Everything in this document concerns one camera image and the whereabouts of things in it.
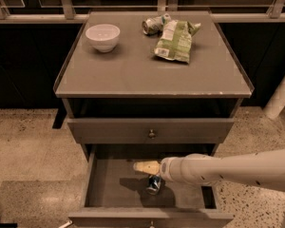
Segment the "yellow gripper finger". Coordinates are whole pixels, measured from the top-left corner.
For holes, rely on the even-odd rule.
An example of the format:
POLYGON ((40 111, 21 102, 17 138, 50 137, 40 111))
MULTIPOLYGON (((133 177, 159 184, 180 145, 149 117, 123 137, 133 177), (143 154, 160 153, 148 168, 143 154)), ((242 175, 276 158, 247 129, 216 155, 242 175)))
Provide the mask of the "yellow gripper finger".
POLYGON ((133 164, 133 168, 137 172, 149 175, 158 175, 160 173, 161 164, 157 161, 137 161, 133 164))

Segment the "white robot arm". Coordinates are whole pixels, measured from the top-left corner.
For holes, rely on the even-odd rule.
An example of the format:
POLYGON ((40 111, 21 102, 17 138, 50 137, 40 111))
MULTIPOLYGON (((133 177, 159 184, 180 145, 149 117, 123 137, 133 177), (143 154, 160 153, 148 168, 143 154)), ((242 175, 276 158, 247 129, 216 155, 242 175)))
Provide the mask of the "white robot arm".
POLYGON ((161 161, 137 161, 133 169, 178 183, 229 181, 285 192, 285 149, 222 158, 190 154, 161 161))

